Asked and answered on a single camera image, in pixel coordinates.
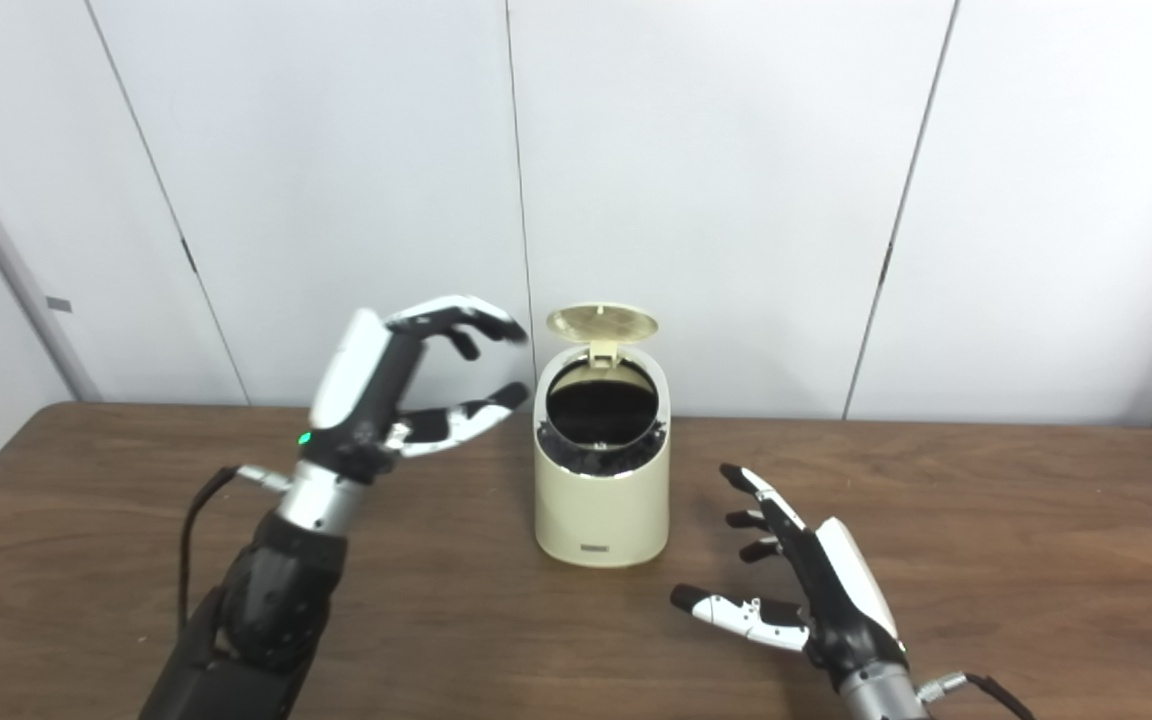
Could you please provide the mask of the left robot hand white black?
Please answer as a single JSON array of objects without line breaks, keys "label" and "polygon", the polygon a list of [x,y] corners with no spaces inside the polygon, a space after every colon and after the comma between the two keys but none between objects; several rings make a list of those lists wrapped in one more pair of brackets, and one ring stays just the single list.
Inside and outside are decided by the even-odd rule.
[{"label": "left robot hand white black", "polygon": [[447,338],[463,359],[479,359],[468,327],[490,341],[529,341],[511,314],[473,296],[435,297],[388,318],[361,306],[317,387],[294,471],[369,484],[397,460],[465,445],[509,418],[529,397],[524,382],[457,406],[401,409],[431,338]]}]

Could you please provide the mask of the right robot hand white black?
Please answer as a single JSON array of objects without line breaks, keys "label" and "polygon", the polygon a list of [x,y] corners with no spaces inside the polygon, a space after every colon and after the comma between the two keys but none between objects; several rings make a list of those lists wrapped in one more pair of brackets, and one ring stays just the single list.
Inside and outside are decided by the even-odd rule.
[{"label": "right robot hand white black", "polygon": [[828,675],[835,689],[873,666],[908,670],[908,652],[890,606],[846,524],[829,518],[810,528],[753,470],[723,462],[719,473],[733,488],[755,498],[753,510],[730,511],[723,518],[728,526],[753,528],[764,535],[738,551],[741,561],[786,560],[803,598],[799,602],[758,597],[741,600],[677,584],[669,602],[726,632],[805,655]]}]

